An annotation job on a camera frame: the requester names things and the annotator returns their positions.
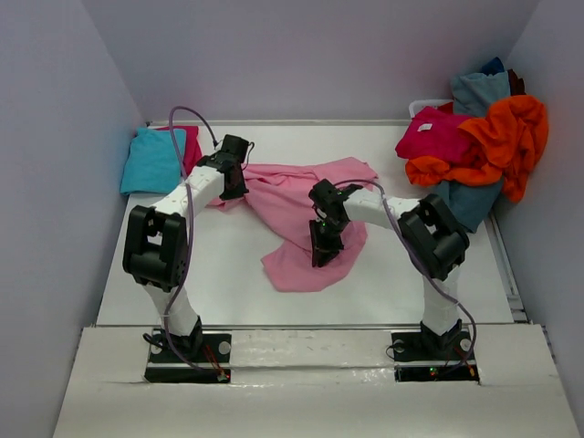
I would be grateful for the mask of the light pink t-shirt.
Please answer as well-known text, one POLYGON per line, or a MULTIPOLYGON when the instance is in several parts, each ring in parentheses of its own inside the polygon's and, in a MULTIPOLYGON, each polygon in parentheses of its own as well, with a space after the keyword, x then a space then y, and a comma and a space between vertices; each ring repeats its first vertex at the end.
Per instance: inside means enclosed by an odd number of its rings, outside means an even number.
POLYGON ((227 211, 246 203, 268 228, 283 238, 282 245, 262 257, 272 286, 279 292, 319 292, 345 278, 366 244, 362 222, 352 222, 341 234, 344 250, 323 267, 311 265, 309 222, 316 218, 308 193, 323 179, 332 183, 353 179, 375 180, 366 163, 349 157, 316 165, 250 164, 244 171, 248 193, 243 198, 210 205, 227 211))

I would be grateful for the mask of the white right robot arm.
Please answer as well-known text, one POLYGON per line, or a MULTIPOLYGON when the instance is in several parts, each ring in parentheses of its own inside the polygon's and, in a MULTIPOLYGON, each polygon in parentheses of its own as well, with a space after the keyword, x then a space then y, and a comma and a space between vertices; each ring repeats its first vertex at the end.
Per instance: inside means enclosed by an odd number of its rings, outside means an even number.
POLYGON ((422 275, 424 310, 416 332, 393 337, 400 361, 451 360, 469 314, 458 298, 458 280, 470 241, 446 203, 436 194, 422 199, 375 192, 361 179, 317 182, 309 191, 316 218, 309 223, 312 265, 329 265, 345 249, 342 234, 353 222, 392 230, 422 275))

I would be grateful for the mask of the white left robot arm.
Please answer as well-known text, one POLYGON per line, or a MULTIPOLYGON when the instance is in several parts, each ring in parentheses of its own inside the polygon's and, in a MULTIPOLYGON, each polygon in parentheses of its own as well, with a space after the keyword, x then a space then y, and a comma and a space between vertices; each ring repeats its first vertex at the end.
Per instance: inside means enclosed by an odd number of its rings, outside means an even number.
POLYGON ((159 349, 189 365, 202 349, 202 321, 185 291, 191 263, 195 216, 211 202, 248 193, 244 168, 251 141, 226 135, 191 173, 160 201, 129 213, 122 268, 150 296, 161 319, 159 349))

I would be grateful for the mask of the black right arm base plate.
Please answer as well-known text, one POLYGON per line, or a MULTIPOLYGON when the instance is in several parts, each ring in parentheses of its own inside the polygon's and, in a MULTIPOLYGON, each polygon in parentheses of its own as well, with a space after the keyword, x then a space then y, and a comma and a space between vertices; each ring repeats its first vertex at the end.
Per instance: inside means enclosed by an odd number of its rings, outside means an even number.
POLYGON ((433 352, 423 346, 420 332, 400 331, 391 334, 386 355, 393 361, 394 377, 399 383, 479 382, 474 353, 465 358, 470 344, 471 335, 464 329, 446 350, 433 352))

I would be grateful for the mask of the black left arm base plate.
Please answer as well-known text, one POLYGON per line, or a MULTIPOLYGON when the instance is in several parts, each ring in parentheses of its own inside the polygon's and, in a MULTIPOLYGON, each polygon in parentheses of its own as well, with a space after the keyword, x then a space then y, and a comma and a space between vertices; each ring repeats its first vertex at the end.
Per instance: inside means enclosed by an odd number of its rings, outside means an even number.
POLYGON ((176 342, 175 348, 186 359, 182 360, 168 346, 162 330, 155 328, 143 333, 149 344, 143 379, 149 383, 169 384, 228 384, 231 382, 230 365, 232 335, 227 332, 205 332, 201 347, 193 352, 176 342))

